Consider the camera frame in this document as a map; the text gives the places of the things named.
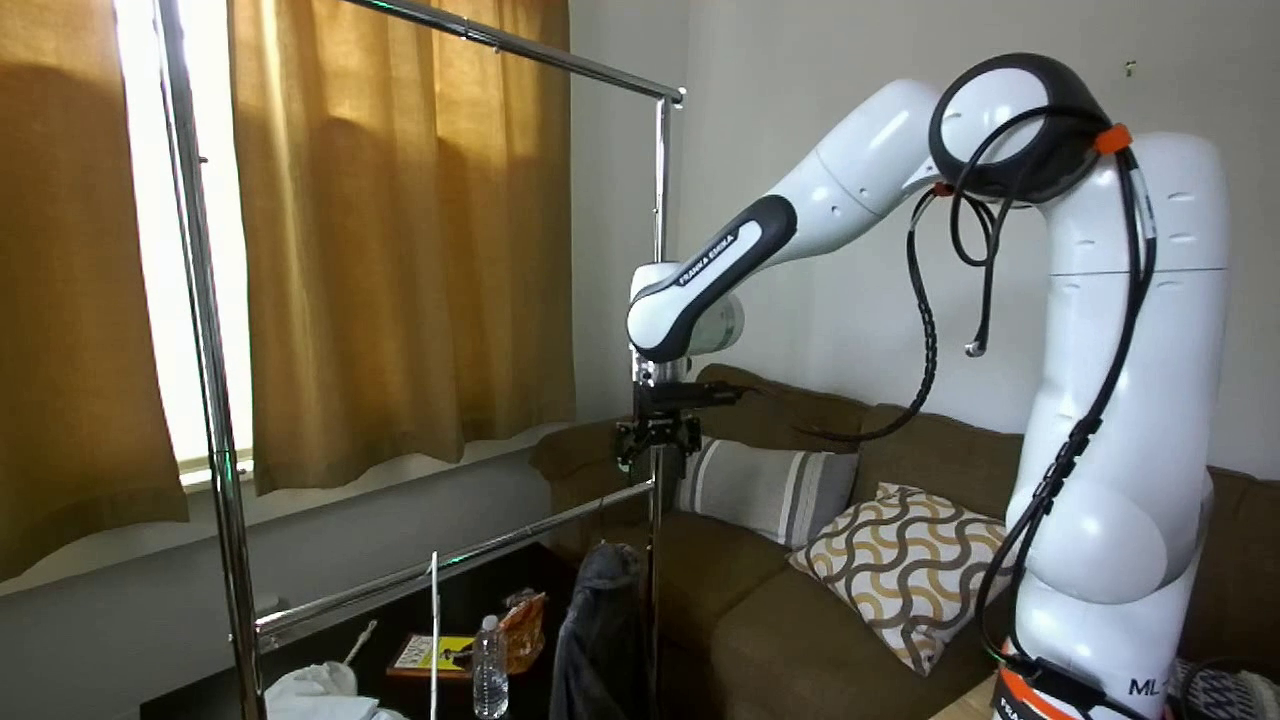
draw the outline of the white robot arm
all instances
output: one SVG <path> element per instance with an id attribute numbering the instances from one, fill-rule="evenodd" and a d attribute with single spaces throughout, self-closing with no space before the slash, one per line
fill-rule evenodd
<path id="1" fill-rule="evenodd" d="M 696 260 L 636 288 L 630 340 L 642 359 L 689 356 L 744 274 L 846 248 L 941 180 L 1037 204 L 1051 241 L 1045 382 L 1005 515 L 1026 581 L 996 715 L 1159 715 L 1209 512 L 1224 325 L 1224 180 L 1206 141 L 1128 144 L 1048 57 L 996 57 L 941 96 L 898 80 Z"/>

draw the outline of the striped pillow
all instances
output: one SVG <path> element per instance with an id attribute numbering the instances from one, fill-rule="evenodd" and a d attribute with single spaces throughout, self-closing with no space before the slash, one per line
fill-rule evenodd
<path id="1" fill-rule="evenodd" d="M 820 530 L 853 493 L 856 457 L 709 439 L 677 487 L 677 506 L 752 527 L 785 549 Z"/>
<path id="2" fill-rule="evenodd" d="M 882 482 L 876 500 L 842 512 L 790 559 L 853 604 L 898 660 L 930 675 L 976 614 L 976 586 L 999 538 L 993 515 L 913 482 Z"/>

